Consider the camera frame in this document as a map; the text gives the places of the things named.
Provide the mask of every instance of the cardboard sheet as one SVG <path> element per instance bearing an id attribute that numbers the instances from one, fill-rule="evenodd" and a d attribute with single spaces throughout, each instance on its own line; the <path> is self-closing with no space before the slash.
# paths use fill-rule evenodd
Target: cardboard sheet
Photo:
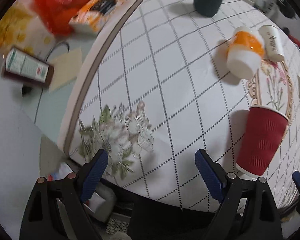
<path id="1" fill-rule="evenodd" d="M 49 92 L 52 92 L 77 77 L 82 65 L 81 48 L 62 54 L 50 63 L 54 65 L 53 78 L 49 87 Z"/>

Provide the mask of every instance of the flower print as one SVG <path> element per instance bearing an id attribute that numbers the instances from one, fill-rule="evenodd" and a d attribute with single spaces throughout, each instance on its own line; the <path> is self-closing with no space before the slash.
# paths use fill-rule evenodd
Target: flower print
<path id="1" fill-rule="evenodd" d="M 140 154 L 142 149 L 147 152 L 153 151 L 154 138 L 144 108 L 145 104 L 141 101 L 136 111 L 131 112 L 125 117 L 126 127 L 129 132 L 129 141 L 132 144 L 134 154 Z"/>
<path id="2" fill-rule="evenodd" d="M 266 76 L 270 76 L 271 75 L 271 68 L 268 64 L 268 62 L 266 62 L 265 60 L 262 60 L 262 63 L 261 63 L 261 70 L 263 71 L 263 73 L 266 75 Z"/>
<path id="3" fill-rule="evenodd" d="M 79 119 L 81 135 L 79 155 L 89 162 L 100 148 L 106 150 L 109 162 L 104 175 L 113 177 L 116 184 L 118 184 L 116 176 L 119 175 L 123 180 L 128 173 L 134 172 L 131 167 L 134 164 L 135 154 L 140 154 L 142 149 L 148 152 L 153 150 L 151 124 L 144 108 L 145 104 L 140 102 L 135 112 L 124 117 L 122 104 L 117 111 L 115 106 L 110 111 L 106 105 L 98 122 L 93 118 L 90 126 L 84 126 Z"/>
<path id="4" fill-rule="evenodd" d="M 277 62 L 273 62 L 273 61 L 269 60 L 269 63 L 271 64 L 272 67 L 274 67 L 275 69 L 278 69 L 278 63 Z"/>
<path id="5" fill-rule="evenodd" d="M 19 33 L 18 35 L 17 35 L 17 42 L 24 42 L 25 41 L 25 39 L 26 39 L 26 34 L 25 33 Z"/>
<path id="6" fill-rule="evenodd" d="M 122 124 L 115 122 L 103 123 L 95 131 L 95 143 L 109 154 L 112 162 L 117 162 L 123 155 L 123 146 L 128 140 L 128 133 Z"/>
<path id="7" fill-rule="evenodd" d="M 31 46 L 25 46 L 23 48 L 23 51 L 30 54 L 30 55 L 33 55 L 34 54 L 34 51 L 33 51 L 33 48 Z"/>
<path id="8" fill-rule="evenodd" d="M 286 74 L 282 69 L 279 69 L 279 73 L 280 73 L 279 83 L 282 82 L 284 85 L 287 85 Z"/>
<path id="9" fill-rule="evenodd" d="M 51 42 L 51 37 L 49 36 L 46 36 L 44 39 L 43 39 L 43 43 L 44 44 L 49 44 Z"/>

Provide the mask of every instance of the screw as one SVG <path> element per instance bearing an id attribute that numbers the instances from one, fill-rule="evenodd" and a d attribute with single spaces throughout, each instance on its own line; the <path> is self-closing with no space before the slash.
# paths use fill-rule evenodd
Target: screw
<path id="1" fill-rule="evenodd" d="M 235 177 L 236 177 L 236 175 L 233 172 L 229 172 L 227 174 L 227 176 L 228 176 L 229 179 L 235 179 Z"/>
<path id="2" fill-rule="evenodd" d="M 261 183 L 266 183 L 267 182 L 267 180 L 264 177 L 259 177 L 259 181 Z"/>
<path id="3" fill-rule="evenodd" d="M 68 174 L 69 179 L 74 179 L 76 176 L 77 176 L 77 174 L 75 172 L 71 172 Z"/>
<path id="4" fill-rule="evenodd" d="M 37 182 L 38 183 L 43 183 L 45 181 L 45 178 L 44 177 L 40 177 L 39 179 L 37 179 Z"/>

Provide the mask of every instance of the floral pattern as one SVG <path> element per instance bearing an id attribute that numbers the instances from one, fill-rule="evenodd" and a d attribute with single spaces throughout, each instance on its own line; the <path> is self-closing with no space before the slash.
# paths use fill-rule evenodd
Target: floral pattern
<path id="1" fill-rule="evenodd" d="M 121 180 L 124 179 L 128 172 L 133 172 L 134 158 L 140 156 L 142 149 L 153 151 L 153 132 L 144 109 L 145 104 L 141 101 L 134 112 L 124 117 L 122 104 L 112 111 L 106 105 L 98 122 L 93 117 L 91 125 L 84 126 L 79 119 L 79 154 L 89 162 L 100 148 L 106 150 L 109 156 L 106 175 L 114 178 L 120 175 Z"/>
<path id="2" fill-rule="evenodd" d="M 0 20 L 0 48 L 26 39 L 27 26 L 33 16 L 19 3 L 12 5 Z"/>
<path id="3" fill-rule="evenodd" d="M 268 94 L 271 99 L 266 105 L 271 105 L 272 108 L 280 111 L 284 106 L 282 103 L 283 87 L 280 84 L 287 85 L 286 75 L 278 67 L 278 63 L 270 60 L 262 60 L 261 70 L 267 76 Z"/>

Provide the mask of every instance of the wall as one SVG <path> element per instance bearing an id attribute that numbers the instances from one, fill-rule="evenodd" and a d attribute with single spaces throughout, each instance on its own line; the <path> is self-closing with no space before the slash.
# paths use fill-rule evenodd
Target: wall
<path id="1" fill-rule="evenodd" d="M 19 239 L 22 216 L 39 177 L 40 130 L 22 112 L 21 85 L 0 79 L 0 223 Z"/>

